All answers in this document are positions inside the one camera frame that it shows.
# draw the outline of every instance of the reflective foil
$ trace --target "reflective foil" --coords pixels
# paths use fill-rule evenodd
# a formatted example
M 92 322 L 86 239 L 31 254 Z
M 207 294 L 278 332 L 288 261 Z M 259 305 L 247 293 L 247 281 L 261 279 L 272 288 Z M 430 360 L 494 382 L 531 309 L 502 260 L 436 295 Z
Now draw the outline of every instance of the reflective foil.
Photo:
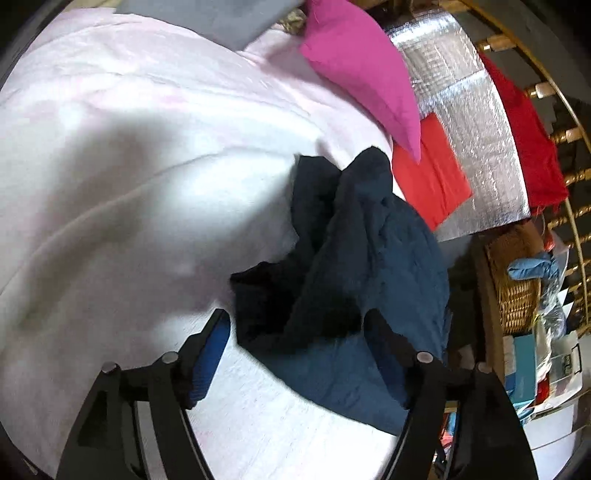
M 472 187 L 435 234 L 450 240 L 529 217 L 509 121 L 472 42 L 435 10 L 386 33 L 406 61 L 421 118 L 435 112 Z

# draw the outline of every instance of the curved wooden frame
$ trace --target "curved wooden frame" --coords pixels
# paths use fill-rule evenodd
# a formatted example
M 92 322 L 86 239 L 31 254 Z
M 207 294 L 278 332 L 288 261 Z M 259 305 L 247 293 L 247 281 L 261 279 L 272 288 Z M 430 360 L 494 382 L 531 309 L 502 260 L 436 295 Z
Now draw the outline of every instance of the curved wooden frame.
M 532 52 L 530 51 L 530 49 L 528 49 L 519 40 L 519 38 L 517 38 L 515 35 L 513 35 L 513 33 L 511 32 L 511 30 L 509 30 L 507 27 L 505 27 L 501 22 L 499 22 L 490 13 L 488 13 L 484 9 L 482 9 L 482 7 L 480 7 L 479 5 L 476 5 L 473 2 L 473 0 L 459 0 L 459 2 L 461 2 L 466 7 L 466 10 L 467 11 L 470 11 L 471 13 L 476 14 L 476 16 L 478 18 L 480 18 L 480 20 L 482 20 L 484 23 L 486 23 L 487 25 L 489 25 L 494 30 L 497 30 L 498 32 L 502 33 L 506 37 L 506 40 L 507 40 L 506 42 L 503 43 L 503 45 L 506 43 L 506 47 L 507 48 L 515 48 L 515 49 L 517 49 L 521 54 L 523 54 L 527 58 L 528 62 L 534 68 L 534 70 L 536 70 L 536 72 L 538 73 L 538 75 L 540 75 L 540 77 L 542 79 L 545 79 L 546 82 L 548 82 L 550 84 L 550 86 L 556 92 L 556 95 L 558 96 L 558 98 L 560 98 L 560 100 L 562 101 L 563 105 L 568 110 L 570 116 L 572 117 L 574 123 L 576 124 L 576 126 L 578 127 L 578 129 L 580 131 L 580 135 L 581 135 L 582 140 L 585 142 L 585 145 L 587 146 L 587 149 L 591 153 L 591 141 L 589 139 L 589 136 L 587 135 L 587 132 L 585 131 L 583 125 L 579 121 L 579 119 L 578 119 L 576 113 L 574 112 L 573 108 L 570 106 L 569 101 L 566 99 L 566 97 L 564 96 L 564 94 L 560 90 L 559 86 L 556 84 L 556 82 L 554 81 L 554 79 L 550 76 L 550 74 L 548 73 L 548 71 L 546 71 L 546 69 L 541 64 L 541 62 L 536 57 L 534 57 L 534 55 L 532 54 Z M 566 207 L 566 213 L 567 213 L 567 217 L 568 217 L 568 220 L 569 220 L 569 224 L 570 224 L 570 226 L 572 228 L 572 231 L 573 231 L 573 234 L 574 234 L 574 247 L 575 247 L 576 252 L 577 252 L 577 259 L 578 259 L 578 262 L 579 262 L 579 271 L 581 273 L 582 278 L 585 278 L 584 268 L 585 268 L 586 263 L 585 263 L 585 260 L 583 258 L 583 250 L 581 248 L 581 241 L 580 241 L 580 237 L 579 237 L 579 230 L 577 229 L 577 224 L 575 222 L 575 215 L 573 214 L 573 209 L 571 207 L 571 204 L 570 204 L 570 201 L 569 201 L 568 198 L 564 201 L 564 205 Z M 587 298 L 587 282 L 583 281 L 582 282 L 582 286 L 583 286 L 584 319 L 585 319 L 585 323 L 584 323 L 583 326 L 579 327 L 579 329 L 577 330 L 577 333 L 579 334 L 579 337 L 581 337 L 582 335 L 584 335 L 590 329 L 590 324 L 589 324 L 589 299 Z

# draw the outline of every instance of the wooden spindle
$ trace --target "wooden spindle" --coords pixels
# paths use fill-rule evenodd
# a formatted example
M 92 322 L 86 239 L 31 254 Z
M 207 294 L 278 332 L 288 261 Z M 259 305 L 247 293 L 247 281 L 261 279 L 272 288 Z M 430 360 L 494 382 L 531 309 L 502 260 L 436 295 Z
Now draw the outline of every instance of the wooden spindle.
M 578 181 L 588 181 L 591 180 L 591 168 L 586 168 L 585 170 L 579 170 L 575 173 L 567 173 L 564 176 L 564 184 L 568 187 L 573 183 L 577 183 Z
M 591 282 L 591 277 L 587 277 L 585 278 L 585 281 L 587 283 Z M 571 287 L 569 287 L 569 289 L 567 290 L 568 293 L 572 293 L 574 291 L 577 291 L 579 288 L 581 288 L 583 286 L 583 282 L 580 281 L 579 283 L 577 283 L 576 285 L 572 285 Z
M 554 87 L 550 85 L 550 82 L 541 82 L 527 87 L 525 94 L 530 98 L 546 98 L 556 94 Z
M 588 242 L 589 240 L 591 240 L 591 233 L 588 233 L 587 235 L 583 235 L 583 236 L 579 237 L 579 242 L 581 242 L 582 244 L 585 242 Z M 575 242 L 574 241 L 566 242 L 565 245 L 567 248 L 573 248 L 575 246 Z
M 503 51 L 515 48 L 515 43 L 506 35 L 491 35 L 476 42 L 476 49 L 480 51 Z
M 587 259 L 587 260 L 585 260 L 585 261 L 583 262 L 583 269 L 584 269 L 584 268 L 585 268 L 587 265 L 589 265 L 589 264 L 591 264 L 591 259 Z M 572 275 L 573 273 L 575 273 L 575 272 L 578 272 L 578 271 L 579 271 L 579 266 L 578 266 L 578 265 L 575 265 L 575 266 L 573 266 L 573 267 L 569 268 L 569 269 L 568 269 L 568 270 L 567 270 L 567 271 L 564 273 L 564 275 L 565 275 L 566 277 L 568 277 L 569 275 Z
M 586 215 L 589 212 L 591 212 L 591 205 L 585 205 L 574 213 L 574 217 L 579 218 L 583 215 Z M 548 222 L 548 228 L 552 230 L 553 228 L 559 227 L 560 225 L 564 225 L 568 222 L 569 219 L 566 216 L 556 217 L 555 219 L 552 219 Z
M 451 14 L 458 14 L 470 10 L 470 7 L 463 2 L 460 2 L 460 0 L 435 0 L 433 4 L 437 5 L 439 8 L 443 8 Z
M 550 135 L 550 139 L 556 145 L 572 143 L 581 138 L 583 138 L 583 132 L 579 127 L 569 128 L 568 130 L 558 130 Z

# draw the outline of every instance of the blue fabric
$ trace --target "blue fabric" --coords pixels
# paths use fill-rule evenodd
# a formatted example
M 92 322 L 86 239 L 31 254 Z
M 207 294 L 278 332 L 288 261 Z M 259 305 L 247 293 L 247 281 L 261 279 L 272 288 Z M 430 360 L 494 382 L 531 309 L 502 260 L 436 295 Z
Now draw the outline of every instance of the blue fabric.
M 541 252 L 534 258 L 519 258 L 513 260 L 507 268 L 507 273 L 513 280 L 527 280 L 542 278 L 551 280 L 558 278 L 558 263 L 548 252 Z
M 415 350 L 442 359 L 449 284 L 437 241 L 392 194 L 390 163 L 377 148 L 342 172 L 301 157 L 295 177 L 294 250 L 230 279 L 238 344 L 303 397 L 399 435 L 404 372 L 393 362 L 386 386 L 361 321 L 376 308 Z

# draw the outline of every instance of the fabric pile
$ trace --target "fabric pile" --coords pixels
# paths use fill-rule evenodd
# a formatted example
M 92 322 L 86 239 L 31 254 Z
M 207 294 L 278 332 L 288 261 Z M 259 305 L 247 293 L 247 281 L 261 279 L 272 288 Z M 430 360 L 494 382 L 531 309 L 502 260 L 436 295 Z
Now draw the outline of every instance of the fabric pile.
M 361 319 L 379 309 L 416 350 L 442 359 L 450 317 L 437 241 L 391 192 L 389 161 L 377 148 L 342 172 L 323 157 L 301 157 L 295 248 L 230 281 L 239 345 L 305 398 L 398 435 L 406 411 L 378 372 Z M 404 385 L 402 368 L 392 376 Z

